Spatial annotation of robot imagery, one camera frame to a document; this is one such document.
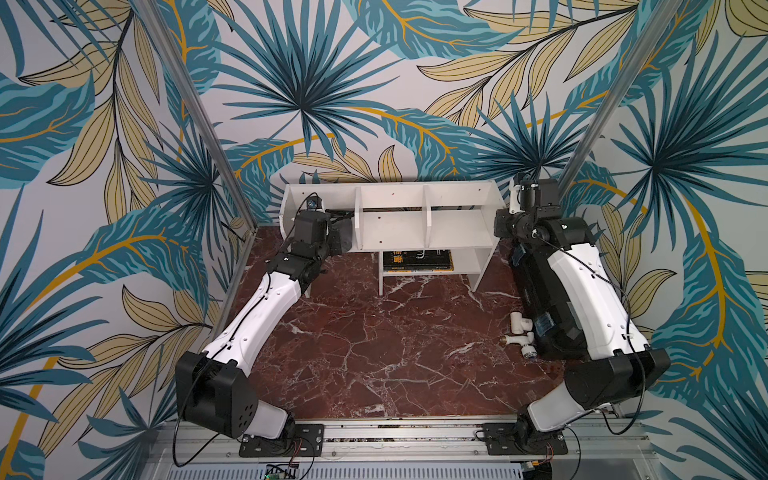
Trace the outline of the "left aluminium frame post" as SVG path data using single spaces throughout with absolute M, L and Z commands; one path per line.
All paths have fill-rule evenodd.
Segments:
M 251 214 L 249 204 L 237 185 L 234 171 L 204 109 L 194 82 L 182 60 L 181 51 L 177 50 L 173 43 L 172 35 L 162 18 L 157 3 L 150 0 L 138 0 L 135 2 L 135 7 L 145 23 L 150 39 L 154 42 L 161 59 L 169 70 L 170 77 L 179 91 L 181 100 L 189 111 L 192 124 L 198 128 L 198 132 L 202 136 L 224 184 L 230 190 L 235 206 L 242 214 L 248 231 L 255 233 L 257 225 Z

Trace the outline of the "white pvc pipe fitting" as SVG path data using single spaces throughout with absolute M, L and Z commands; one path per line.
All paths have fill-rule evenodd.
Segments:
M 505 335 L 501 340 L 502 346 L 517 345 L 525 359 L 534 359 L 538 357 L 535 347 L 535 334 L 533 331 L 533 321 L 519 311 L 510 313 L 511 333 Z

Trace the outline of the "right aluminium frame post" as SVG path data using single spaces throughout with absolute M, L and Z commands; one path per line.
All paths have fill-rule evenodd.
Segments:
M 628 93 L 634 80 L 645 68 L 646 63 L 653 55 L 656 44 L 662 38 L 668 24 L 673 20 L 682 4 L 682 0 L 661 1 L 653 10 L 647 27 L 639 33 L 636 45 L 629 50 L 625 65 L 618 70 L 611 88 L 606 91 L 603 102 L 597 109 L 593 120 L 560 176 L 559 190 L 561 200 L 565 198 L 568 189 L 575 182 L 582 165 L 585 163 L 588 154 L 592 151 L 602 130 Z

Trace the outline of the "white wooden bookshelf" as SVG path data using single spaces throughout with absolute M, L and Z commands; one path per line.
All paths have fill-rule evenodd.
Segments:
M 303 200 L 317 194 L 327 210 L 351 211 L 353 253 L 448 250 L 452 268 L 476 291 L 499 242 L 496 211 L 505 207 L 495 182 L 288 184 L 279 210 L 288 235 Z

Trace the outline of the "black yellow tool tray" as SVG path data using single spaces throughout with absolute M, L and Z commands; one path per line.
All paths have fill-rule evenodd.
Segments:
M 385 272 L 450 272 L 454 270 L 450 250 L 385 251 Z

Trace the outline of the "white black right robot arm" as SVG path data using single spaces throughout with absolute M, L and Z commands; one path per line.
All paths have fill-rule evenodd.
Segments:
M 524 434 L 549 434 L 604 407 L 645 393 L 671 365 L 632 322 L 579 217 L 497 211 L 494 233 L 510 239 L 509 266 L 533 326 L 539 355 L 571 360 L 562 382 L 519 414 Z

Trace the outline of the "aluminium frame post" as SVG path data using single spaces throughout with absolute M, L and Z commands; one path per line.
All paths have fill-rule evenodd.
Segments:
M 202 136 L 224 184 L 230 190 L 235 206 L 242 214 L 248 231 L 255 233 L 257 225 L 251 214 L 249 204 L 237 185 L 234 171 L 204 109 L 194 82 L 182 60 L 181 51 L 177 50 L 173 43 L 172 35 L 162 18 L 157 3 L 150 0 L 138 0 L 135 2 L 135 7 L 145 23 L 150 39 L 154 42 L 161 59 L 169 70 L 170 77 L 179 91 L 181 100 L 189 111 L 192 124 L 198 128 L 198 132 Z
M 618 70 L 611 88 L 606 91 L 603 102 L 597 109 L 593 120 L 560 176 L 559 190 L 561 200 L 565 198 L 568 189 L 575 182 L 582 165 L 585 163 L 588 154 L 592 151 L 602 130 L 628 93 L 634 80 L 645 68 L 646 63 L 653 55 L 656 44 L 662 38 L 668 24 L 673 20 L 682 4 L 682 0 L 661 1 L 653 10 L 647 27 L 639 33 L 636 45 L 629 50 L 625 65 Z

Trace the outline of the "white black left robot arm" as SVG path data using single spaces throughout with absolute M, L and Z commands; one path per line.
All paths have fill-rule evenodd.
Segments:
M 179 418 L 229 438 L 269 440 L 292 434 L 286 410 L 258 399 L 248 377 L 288 310 L 306 293 L 330 256 L 352 248 L 354 213 L 303 210 L 292 233 L 267 262 L 256 292 L 235 319 L 200 353 L 175 366 Z

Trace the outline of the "black plastic toolbox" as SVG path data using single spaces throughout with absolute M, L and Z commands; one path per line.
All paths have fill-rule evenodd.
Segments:
M 599 279 L 587 263 L 597 258 L 588 252 L 595 248 L 595 240 L 586 236 L 565 250 L 546 245 L 553 249 L 547 263 L 562 292 L 547 314 L 532 320 L 536 349 L 545 360 L 587 361 L 591 358 L 588 341 L 599 326 Z

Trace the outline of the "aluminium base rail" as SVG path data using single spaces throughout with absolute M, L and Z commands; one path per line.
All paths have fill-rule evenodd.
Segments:
M 289 464 L 297 479 L 661 479 L 661 462 L 641 425 L 610 434 L 599 416 L 562 433 L 566 454 L 490 455 L 475 437 L 484 423 L 513 416 L 318 419 L 299 422 L 306 442 L 285 457 L 245 458 L 241 440 L 214 439 L 185 424 L 160 430 L 142 479 L 263 479 L 267 464 Z

